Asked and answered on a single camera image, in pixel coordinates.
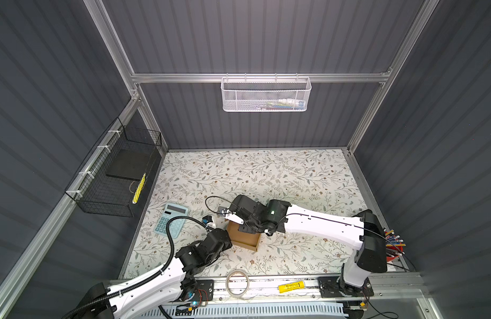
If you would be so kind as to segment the brown cardboard box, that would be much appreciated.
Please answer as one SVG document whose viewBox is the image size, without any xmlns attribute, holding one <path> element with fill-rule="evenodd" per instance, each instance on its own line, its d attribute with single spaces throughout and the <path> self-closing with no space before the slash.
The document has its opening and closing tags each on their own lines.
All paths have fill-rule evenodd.
<svg viewBox="0 0 491 319">
<path fill-rule="evenodd" d="M 230 221 L 227 226 L 227 232 L 233 245 L 257 252 L 259 248 L 261 234 L 250 234 L 240 231 L 241 224 Z"/>
</svg>

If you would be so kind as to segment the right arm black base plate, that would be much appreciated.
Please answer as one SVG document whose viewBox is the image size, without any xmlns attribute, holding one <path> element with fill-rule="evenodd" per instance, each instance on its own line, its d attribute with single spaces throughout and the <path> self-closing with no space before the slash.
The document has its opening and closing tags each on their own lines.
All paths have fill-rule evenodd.
<svg viewBox="0 0 491 319">
<path fill-rule="evenodd" d="M 320 276 L 318 288 L 323 298 L 372 297 L 374 290 L 367 278 L 361 287 L 346 284 L 339 276 Z"/>
</svg>

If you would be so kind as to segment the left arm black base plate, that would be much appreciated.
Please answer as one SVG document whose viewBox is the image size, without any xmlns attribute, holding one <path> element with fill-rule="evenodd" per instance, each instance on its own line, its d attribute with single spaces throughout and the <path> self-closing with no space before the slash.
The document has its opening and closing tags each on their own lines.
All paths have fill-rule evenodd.
<svg viewBox="0 0 491 319">
<path fill-rule="evenodd" d="M 208 302 L 213 300 L 215 281 L 211 279 L 196 280 L 196 286 L 180 297 L 182 302 Z"/>
</svg>

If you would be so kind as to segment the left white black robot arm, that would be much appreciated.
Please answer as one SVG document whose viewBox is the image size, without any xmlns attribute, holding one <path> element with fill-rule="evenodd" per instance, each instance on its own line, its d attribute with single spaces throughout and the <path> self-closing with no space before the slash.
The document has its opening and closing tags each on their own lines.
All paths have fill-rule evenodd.
<svg viewBox="0 0 491 319">
<path fill-rule="evenodd" d="M 189 300 L 197 287 L 195 276 L 231 247 L 228 232 L 214 229 L 204 240 L 181 248 L 170 262 L 135 279 L 104 287 L 101 295 L 81 302 L 63 317 L 136 318 L 164 303 Z"/>
</svg>

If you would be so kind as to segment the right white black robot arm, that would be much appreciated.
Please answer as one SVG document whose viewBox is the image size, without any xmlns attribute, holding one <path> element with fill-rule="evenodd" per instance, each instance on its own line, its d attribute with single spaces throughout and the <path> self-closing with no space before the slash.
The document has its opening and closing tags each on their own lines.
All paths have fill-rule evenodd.
<svg viewBox="0 0 491 319">
<path fill-rule="evenodd" d="M 220 213 L 245 226 L 250 233 L 300 233 L 336 241 L 352 249 L 337 279 L 343 294 L 361 292 L 371 274 L 387 272 L 386 237 L 376 215 L 369 209 L 353 217 L 319 213 L 272 199 L 264 205 L 245 195 L 237 196 Z"/>
</svg>

